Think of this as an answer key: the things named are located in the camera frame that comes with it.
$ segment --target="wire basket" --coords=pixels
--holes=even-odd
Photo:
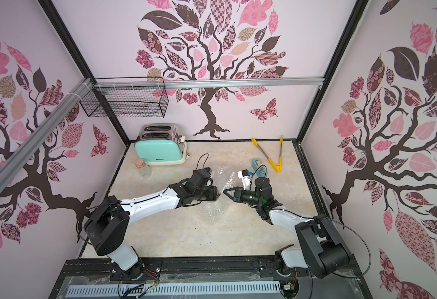
[[[125,87],[97,87],[87,93],[80,103],[89,117],[164,117],[169,98],[162,79],[151,82],[150,86],[133,86],[131,84]]]

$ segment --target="cork stopper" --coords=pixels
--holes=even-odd
[[[146,164],[144,160],[138,159],[137,161],[135,161],[135,166],[137,167],[137,169],[144,169]]]

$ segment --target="beige table surface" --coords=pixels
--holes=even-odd
[[[259,142],[278,163],[279,142]],[[252,171],[251,161],[260,158],[268,167],[270,184],[276,200],[294,212],[316,215],[292,142],[283,142],[282,172],[275,172],[252,142],[192,142],[188,143],[191,158],[184,164],[151,166],[152,174],[138,176],[135,161],[138,156],[133,145],[110,190],[117,199],[131,199],[166,188],[169,184],[190,177],[203,153],[210,153],[206,167],[212,168],[214,184],[223,189],[242,186],[236,172]],[[288,244],[299,244],[297,236],[284,228],[260,219],[255,209],[236,203],[221,194],[216,202],[202,202],[195,207],[181,207],[143,218],[129,226],[125,239],[142,257],[157,256],[216,256],[274,254]],[[87,245],[82,257],[97,257]]]

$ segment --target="pink butterfly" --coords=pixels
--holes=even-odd
[[[96,156],[98,154],[104,154],[107,153],[107,147],[104,146],[105,143],[107,143],[107,139],[110,137],[107,137],[105,133],[101,133],[99,128],[96,127],[96,125],[93,125],[94,127],[94,135],[96,136],[97,143],[92,148],[91,157]]]
[[[259,121],[263,121],[265,123],[265,120],[268,119],[268,117],[276,116],[277,109],[275,109],[275,106],[277,105],[276,99],[272,99],[268,104],[267,108],[265,110],[262,109],[253,109],[250,111],[251,114],[258,116]]]

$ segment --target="mint green toaster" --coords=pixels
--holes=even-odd
[[[174,165],[186,161],[187,143],[179,127],[170,123],[143,126],[135,150],[147,165]]]

